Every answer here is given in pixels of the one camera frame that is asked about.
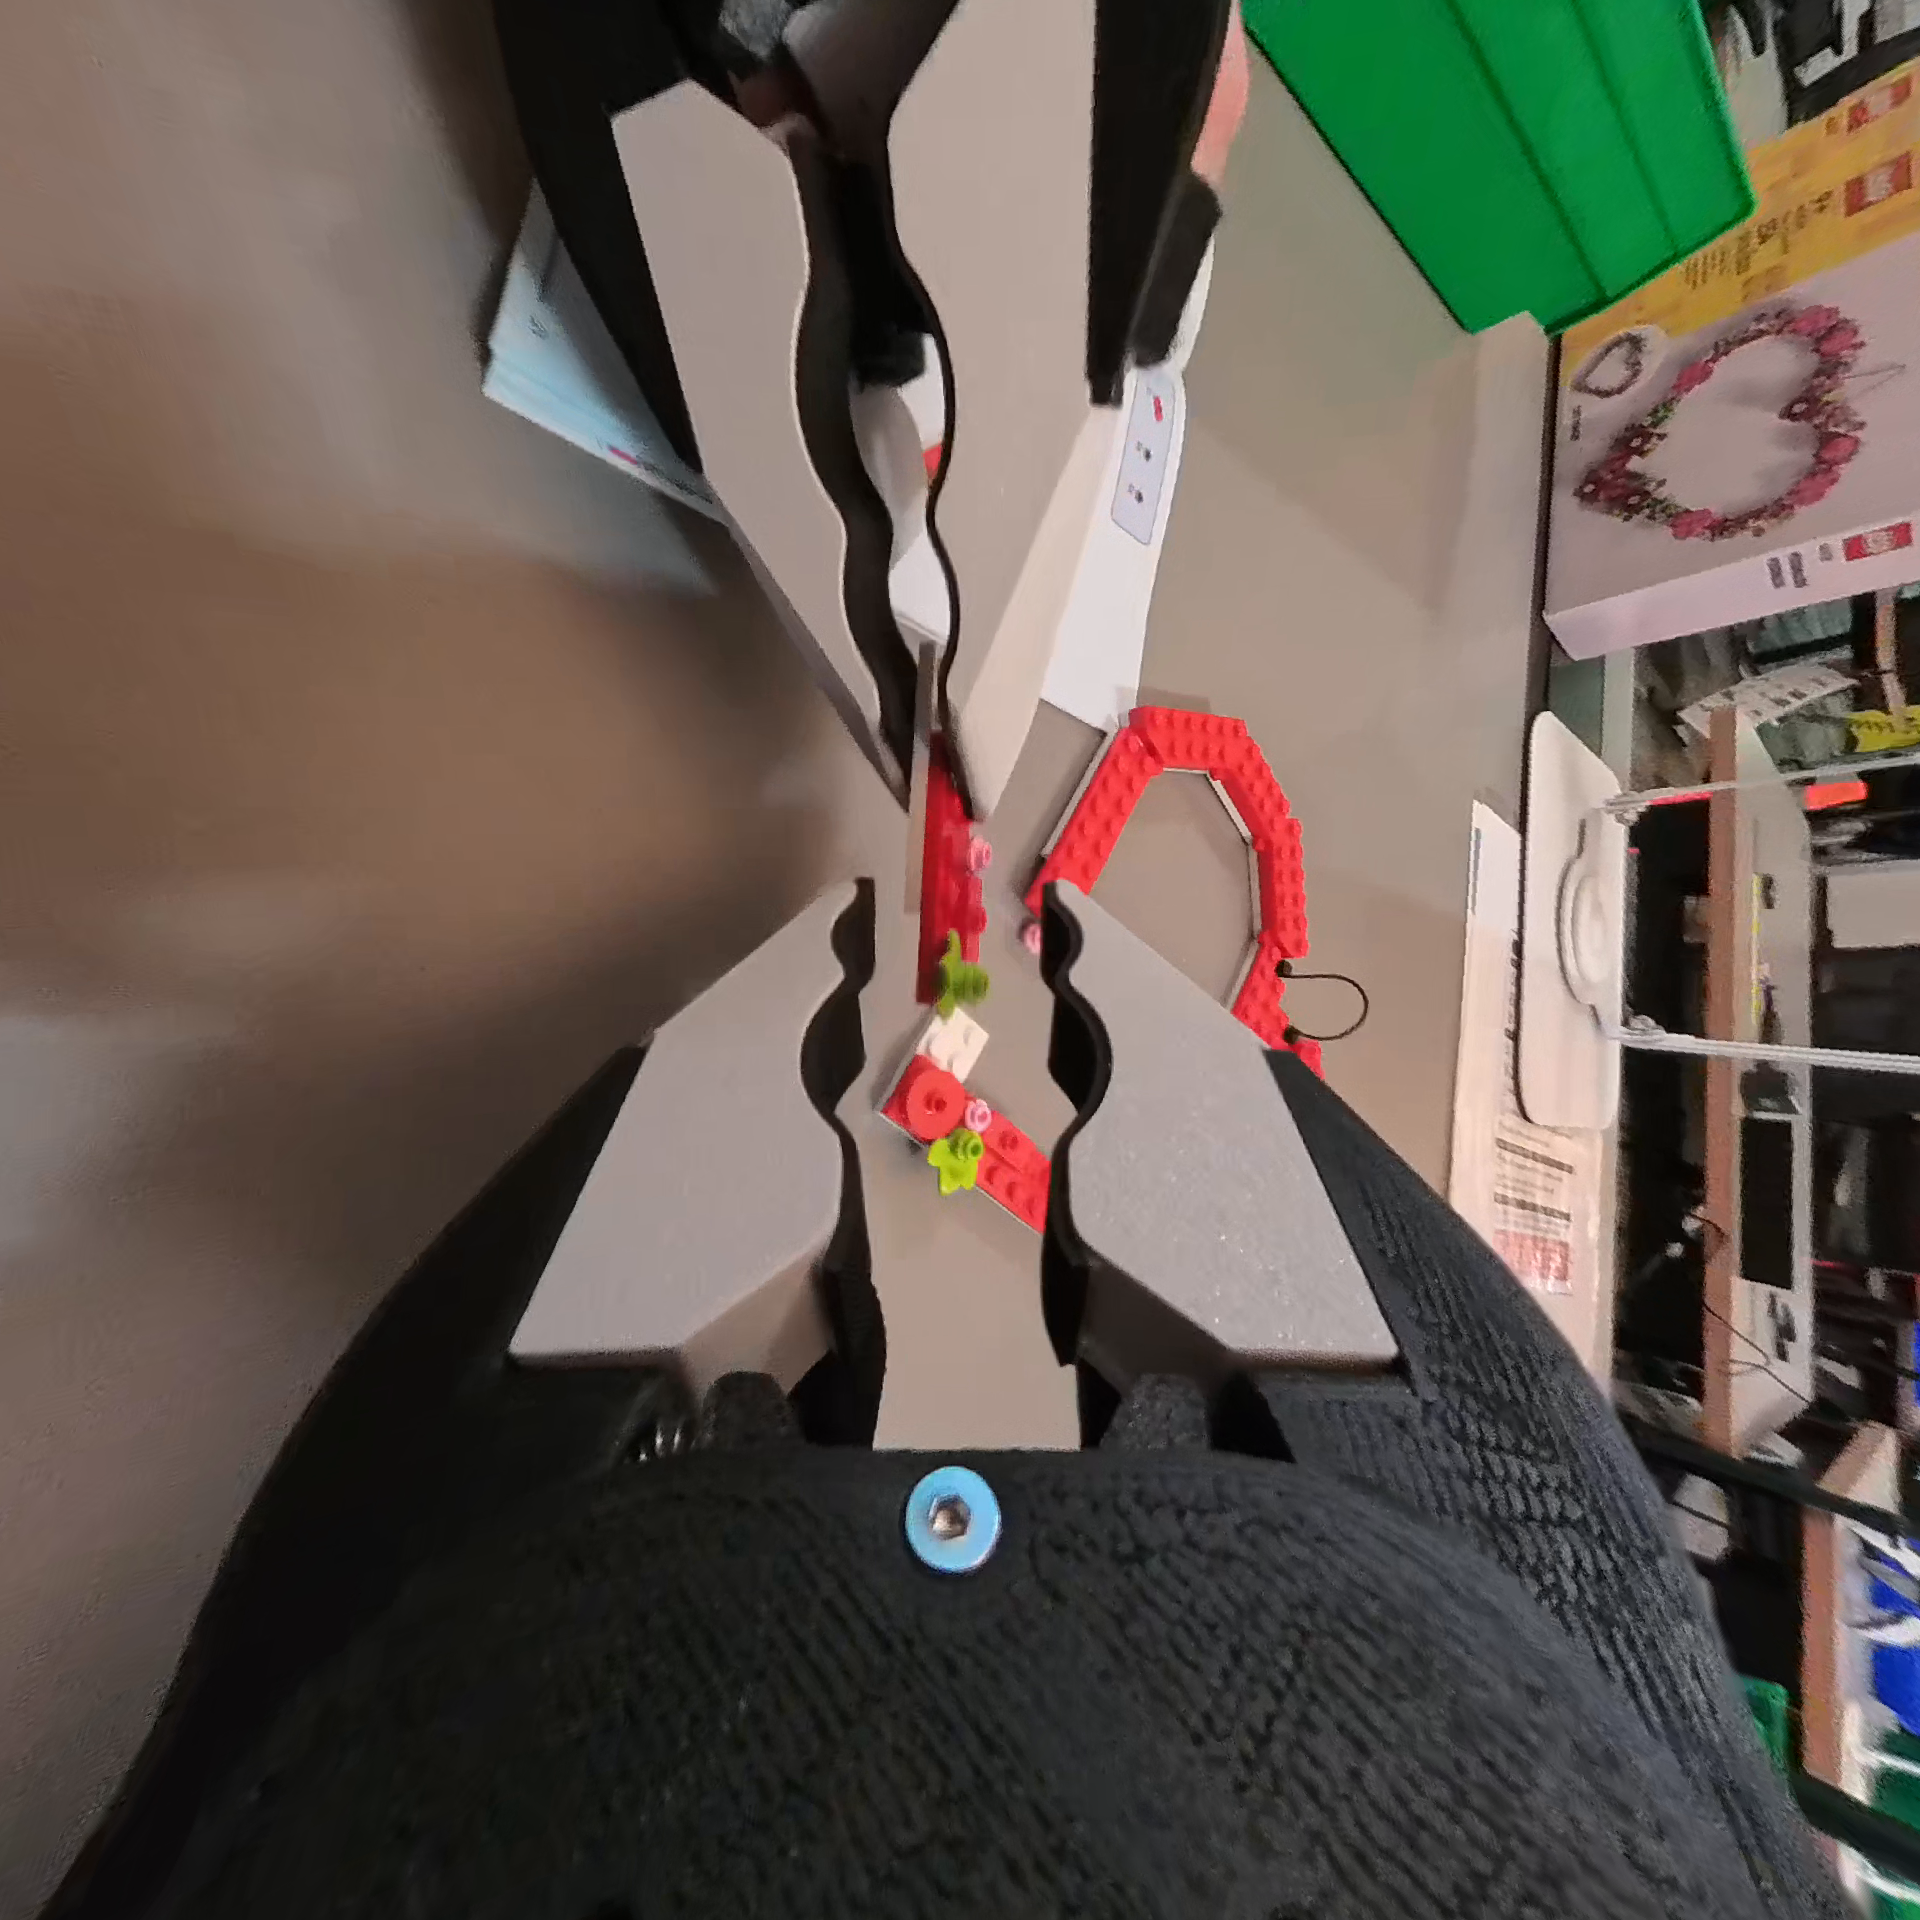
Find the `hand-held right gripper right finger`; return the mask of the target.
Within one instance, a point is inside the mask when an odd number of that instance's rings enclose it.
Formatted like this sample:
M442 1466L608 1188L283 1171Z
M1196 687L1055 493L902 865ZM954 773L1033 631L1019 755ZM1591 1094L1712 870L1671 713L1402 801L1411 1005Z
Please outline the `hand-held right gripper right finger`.
M1275 1057L1082 887L1042 890L1050 1150L1042 1315L1103 1379L1391 1371L1402 1348Z

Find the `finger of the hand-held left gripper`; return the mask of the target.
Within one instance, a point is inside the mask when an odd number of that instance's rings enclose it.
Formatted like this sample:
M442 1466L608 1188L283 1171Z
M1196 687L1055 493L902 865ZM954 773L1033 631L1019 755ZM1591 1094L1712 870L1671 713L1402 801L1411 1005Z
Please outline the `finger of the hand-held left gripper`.
M817 131L697 79L612 118L696 459L788 638L905 807L920 666L854 420L855 295Z
M955 4L887 135L896 236L944 354L943 706L979 821L1033 726L1119 431L1088 386L1096 43L1094 3Z

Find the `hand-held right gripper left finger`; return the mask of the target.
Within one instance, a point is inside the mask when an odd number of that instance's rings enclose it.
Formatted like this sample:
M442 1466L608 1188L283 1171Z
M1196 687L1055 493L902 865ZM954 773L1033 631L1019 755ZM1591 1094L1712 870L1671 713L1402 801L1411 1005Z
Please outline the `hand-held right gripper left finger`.
M886 1325L857 1140L871 877L840 881L642 1050L510 1350L633 1362L700 1398L731 1374L799 1388L826 1359L875 1403Z

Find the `red lego segment with flowers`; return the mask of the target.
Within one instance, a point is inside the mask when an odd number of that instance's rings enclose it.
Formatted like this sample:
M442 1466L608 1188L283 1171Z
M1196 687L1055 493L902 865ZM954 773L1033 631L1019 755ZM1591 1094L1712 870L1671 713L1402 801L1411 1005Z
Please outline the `red lego segment with flowers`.
M940 1195L979 1194L1031 1233L1050 1206L1050 1156L974 1089L990 1036L979 1012L993 845L974 825L948 753L928 743L921 787L916 1004L923 1011L878 1113L923 1156Z

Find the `lego box with heart wreath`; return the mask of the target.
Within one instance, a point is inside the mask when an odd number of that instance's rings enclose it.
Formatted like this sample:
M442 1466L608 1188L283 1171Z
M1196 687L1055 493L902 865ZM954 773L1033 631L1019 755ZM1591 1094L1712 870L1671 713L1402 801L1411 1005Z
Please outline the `lego box with heart wreath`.
M1562 349L1574 658L1916 581L1918 62L1761 147L1753 215Z

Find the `person's left hand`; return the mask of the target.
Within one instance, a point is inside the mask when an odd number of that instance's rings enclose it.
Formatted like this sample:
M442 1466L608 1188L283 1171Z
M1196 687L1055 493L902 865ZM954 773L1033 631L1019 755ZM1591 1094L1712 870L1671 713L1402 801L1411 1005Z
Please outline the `person's left hand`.
M1249 99L1251 49L1243 29L1241 3L1230 3L1215 87L1191 151L1191 172L1215 193L1219 193L1225 181L1232 145L1241 131Z

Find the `white printed paper sheet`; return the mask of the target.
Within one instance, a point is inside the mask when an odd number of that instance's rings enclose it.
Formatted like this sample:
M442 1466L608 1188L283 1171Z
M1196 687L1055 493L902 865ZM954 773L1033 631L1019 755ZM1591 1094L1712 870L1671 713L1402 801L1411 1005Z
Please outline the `white printed paper sheet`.
M1448 1198L1608 1386L1616 1359L1612 1143L1522 1113L1520 881L1520 831L1476 801Z

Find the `white instruction booklet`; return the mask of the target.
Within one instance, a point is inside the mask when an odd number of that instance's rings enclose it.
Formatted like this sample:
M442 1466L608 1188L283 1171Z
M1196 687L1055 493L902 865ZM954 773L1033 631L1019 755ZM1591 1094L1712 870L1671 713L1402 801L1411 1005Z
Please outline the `white instruction booklet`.
M1091 529L1076 543L1047 677L1044 705L1112 731L1137 705L1146 625L1162 569L1185 435L1185 372L1202 322L1215 259L1206 254L1169 359L1123 386L1123 438L1103 471ZM510 414L711 521L727 521L707 482L666 442L649 399L619 357L535 188L488 335L483 391ZM928 369L903 398L881 399L863 454L896 515L892 594L912 636L937 628L940 586L923 508L930 479L905 482L905 435L930 463L944 418L944 380Z

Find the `green plastic bin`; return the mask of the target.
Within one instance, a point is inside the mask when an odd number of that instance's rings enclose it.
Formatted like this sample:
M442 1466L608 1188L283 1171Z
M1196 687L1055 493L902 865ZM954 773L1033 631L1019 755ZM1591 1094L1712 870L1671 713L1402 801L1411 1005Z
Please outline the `green plastic bin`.
M1455 319L1584 322L1758 207L1695 3L1247 3Z

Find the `thin metal rod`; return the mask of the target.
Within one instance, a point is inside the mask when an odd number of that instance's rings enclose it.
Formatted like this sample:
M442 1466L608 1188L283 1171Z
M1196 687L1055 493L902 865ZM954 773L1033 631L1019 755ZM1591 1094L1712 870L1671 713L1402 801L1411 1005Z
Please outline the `thin metal rod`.
M1799 1047L1762 1041L1711 1041L1671 1034L1644 1014L1638 1014L1625 1025L1596 1021L1596 1026L1603 1041L1620 1050L1655 1052L1705 1063L1918 1076L1918 1057L1902 1052Z
M1620 791L1608 801L1594 803L1591 811L1603 819L1633 823L1642 814L1652 809L1686 807L1722 798L1743 798L1751 794L1770 794L1777 789L1784 794L1795 794L1796 805L1812 811L1858 805L1865 801L1868 794L1863 775L1849 775L1841 765L1817 765L1810 771L1795 773L1777 771L1772 775Z

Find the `red lego heart frame half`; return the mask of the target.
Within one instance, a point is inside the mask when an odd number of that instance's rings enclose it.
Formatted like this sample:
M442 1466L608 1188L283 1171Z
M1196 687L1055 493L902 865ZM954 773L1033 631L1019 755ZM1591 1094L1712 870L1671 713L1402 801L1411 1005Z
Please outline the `red lego heart frame half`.
M1135 706L1105 737L1041 852L1023 895L1026 919L1041 922L1051 883L1094 894L1147 787L1164 777L1202 780L1243 850L1249 938L1228 996L1230 1012L1262 1045L1296 1057L1311 1073L1323 1073L1327 1043L1307 1036L1288 1007L1288 985L1311 954L1304 825L1240 718Z

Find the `wooden shelf post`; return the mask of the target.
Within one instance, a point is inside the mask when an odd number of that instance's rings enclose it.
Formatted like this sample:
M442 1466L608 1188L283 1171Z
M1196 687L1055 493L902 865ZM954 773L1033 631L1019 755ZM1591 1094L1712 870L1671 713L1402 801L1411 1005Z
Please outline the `wooden shelf post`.
M1711 782L1780 771L1716 710ZM1707 803L1703 1018L1712 1041L1810 1043L1812 870L1796 795ZM1700 1433L1746 1457L1810 1405L1816 1143L1810 1069L1707 1063Z

